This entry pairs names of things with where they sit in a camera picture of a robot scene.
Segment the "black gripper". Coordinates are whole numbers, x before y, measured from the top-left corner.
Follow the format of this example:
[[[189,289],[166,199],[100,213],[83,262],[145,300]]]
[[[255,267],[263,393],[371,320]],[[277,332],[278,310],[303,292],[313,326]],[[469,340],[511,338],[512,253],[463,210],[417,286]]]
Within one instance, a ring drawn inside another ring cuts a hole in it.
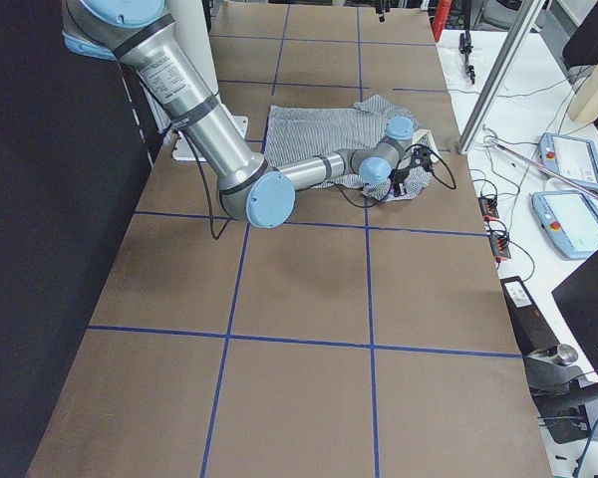
[[[389,178],[391,180],[391,189],[393,195],[405,195],[407,188],[405,181],[408,179],[410,172],[407,169],[394,169]]]

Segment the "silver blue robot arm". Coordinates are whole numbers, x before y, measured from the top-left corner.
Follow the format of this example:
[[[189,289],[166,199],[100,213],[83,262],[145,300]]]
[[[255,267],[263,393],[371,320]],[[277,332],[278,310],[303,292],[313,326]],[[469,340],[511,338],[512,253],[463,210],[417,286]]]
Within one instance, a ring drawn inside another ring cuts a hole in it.
[[[203,18],[186,17],[173,1],[65,1],[62,16],[69,50],[116,61],[138,74],[172,126],[215,172],[219,202],[233,219],[277,227],[291,215],[297,191],[346,174],[378,185],[394,178],[411,154],[413,124],[395,117],[369,149],[339,149],[274,167],[250,149],[196,59],[178,42],[198,29],[208,57]]]

